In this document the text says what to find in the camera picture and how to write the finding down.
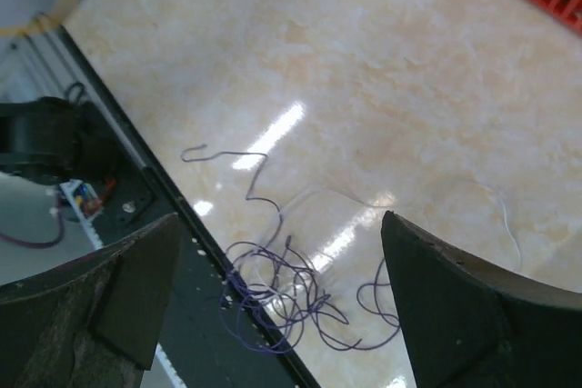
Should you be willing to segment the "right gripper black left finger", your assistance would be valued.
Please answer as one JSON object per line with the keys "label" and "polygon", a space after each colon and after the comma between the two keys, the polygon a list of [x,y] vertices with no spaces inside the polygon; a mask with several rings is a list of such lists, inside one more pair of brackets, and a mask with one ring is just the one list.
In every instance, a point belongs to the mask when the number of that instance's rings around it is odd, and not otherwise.
{"label": "right gripper black left finger", "polygon": [[137,387],[140,376],[89,333],[112,266],[92,252],[1,288],[4,387]]}

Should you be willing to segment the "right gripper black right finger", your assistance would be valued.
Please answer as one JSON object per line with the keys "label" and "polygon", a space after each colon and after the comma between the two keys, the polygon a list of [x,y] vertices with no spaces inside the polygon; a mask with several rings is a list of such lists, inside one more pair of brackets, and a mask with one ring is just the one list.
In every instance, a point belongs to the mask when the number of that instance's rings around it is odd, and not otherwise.
{"label": "right gripper black right finger", "polygon": [[580,386],[579,293],[512,273],[393,212],[381,239],[417,386]]}

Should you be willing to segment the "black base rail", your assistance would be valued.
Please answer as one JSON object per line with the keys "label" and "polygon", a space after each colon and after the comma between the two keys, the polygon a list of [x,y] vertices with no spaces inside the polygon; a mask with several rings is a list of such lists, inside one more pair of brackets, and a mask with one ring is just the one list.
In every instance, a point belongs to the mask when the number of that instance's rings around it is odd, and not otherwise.
{"label": "black base rail", "polygon": [[45,93],[91,104],[122,169],[93,227],[102,244],[147,232],[179,247],[156,361],[175,387],[313,387],[316,379],[266,313],[227,282],[216,240],[136,131],[71,35],[35,17],[22,40]]}

